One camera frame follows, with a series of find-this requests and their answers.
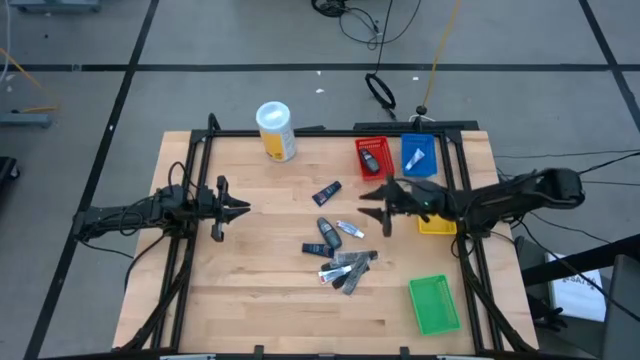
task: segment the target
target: yellow container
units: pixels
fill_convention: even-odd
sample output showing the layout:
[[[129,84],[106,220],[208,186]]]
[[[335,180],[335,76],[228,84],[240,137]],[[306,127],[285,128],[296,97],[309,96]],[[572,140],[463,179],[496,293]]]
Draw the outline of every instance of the yellow container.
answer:
[[[428,235],[455,235],[458,231],[456,223],[445,220],[438,215],[429,216],[429,222],[424,222],[418,216],[418,231]]]
[[[270,101],[256,112],[260,137],[269,157],[278,162],[291,159],[296,154],[296,142],[291,127],[291,113],[287,105]]]

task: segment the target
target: red basket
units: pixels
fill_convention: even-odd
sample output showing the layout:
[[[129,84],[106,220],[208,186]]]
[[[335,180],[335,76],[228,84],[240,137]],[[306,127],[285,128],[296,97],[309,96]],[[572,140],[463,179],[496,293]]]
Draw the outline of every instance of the red basket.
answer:
[[[362,162],[360,157],[360,149],[367,149],[378,160],[380,165],[380,171],[377,174],[371,173],[367,170],[367,166]],[[389,151],[389,143],[385,136],[376,136],[364,139],[356,139],[356,156],[360,160],[360,169],[362,170],[363,180],[377,180],[384,179],[387,174],[393,175],[395,169],[393,168],[393,160],[391,160],[391,152]]]

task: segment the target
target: blue box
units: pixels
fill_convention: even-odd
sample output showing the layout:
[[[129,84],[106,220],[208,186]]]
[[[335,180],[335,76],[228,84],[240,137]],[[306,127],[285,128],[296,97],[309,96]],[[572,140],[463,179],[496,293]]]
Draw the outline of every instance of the blue box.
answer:
[[[416,150],[420,149],[424,157],[413,165],[411,170],[405,166]],[[436,145],[433,135],[427,134],[403,134],[402,135],[402,173],[404,176],[427,177],[438,173],[436,162]]]

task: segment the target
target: white cylindrical container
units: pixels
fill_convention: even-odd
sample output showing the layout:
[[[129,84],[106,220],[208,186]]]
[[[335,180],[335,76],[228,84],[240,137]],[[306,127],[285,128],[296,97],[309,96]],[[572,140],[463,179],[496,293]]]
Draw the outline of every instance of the white cylindrical container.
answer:
[[[264,149],[274,161],[288,161],[296,154],[296,141],[291,128],[291,113],[279,101],[262,104],[256,112]]]

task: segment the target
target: yellow cable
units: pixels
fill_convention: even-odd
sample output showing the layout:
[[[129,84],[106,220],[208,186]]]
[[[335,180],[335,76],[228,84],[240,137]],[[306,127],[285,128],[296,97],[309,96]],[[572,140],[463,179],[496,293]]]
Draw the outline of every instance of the yellow cable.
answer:
[[[427,102],[429,101],[429,95],[431,95],[431,89],[433,88],[433,83],[435,82],[436,67],[438,66],[438,60],[440,59],[440,55],[442,55],[444,46],[447,43],[447,37],[449,37],[449,33],[453,28],[453,23],[456,20],[456,15],[458,15],[458,9],[460,9],[460,2],[461,2],[460,0],[456,0],[456,5],[453,7],[453,13],[451,13],[451,18],[449,19],[449,23],[447,24],[447,27],[444,30],[444,34],[442,35],[442,39],[440,40],[440,45],[438,45],[438,49],[436,50],[436,56],[433,59],[433,65],[431,66],[431,74],[429,75],[429,85],[427,86],[427,94],[425,95],[424,102],[422,103],[425,107],[427,107]]]
[[[29,81],[31,81],[31,83],[33,83],[35,86],[37,86],[39,89],[41,89],[42,91],[44,91],[49,97],[52,97],[54,99],[54,101],[56,102],[56,104],[59,104],[58,102],[58,98],[55,96],[55,94],[53,94],[51,91],[49,91],[47,88],[45,88],[44,86],[42,86],[38,80],[36,80],[33,76],[31,76],[31,74],[29,74],[25,69],[22,68],[22,66],[20,66],[20,64],[18,64],[18,62],[11,57],[11,55],[9,55],[3,48],[0,48],[0,53],[2,53],[2,55],[6,56],[7,59],[9,59],[9,61],[16,66],[16,68],[18,68],[18,70],[20,70],[20,72],[27,78],[29,79]],[[58,110],[59,106],[55,105],[55,106],[42,106],[42,107],[34,107],[34,108],[28,108],[28,109],[24,109],[21,112],[23,113],[30,113],[30,112],[46,112],[46,111],[55,111]]]

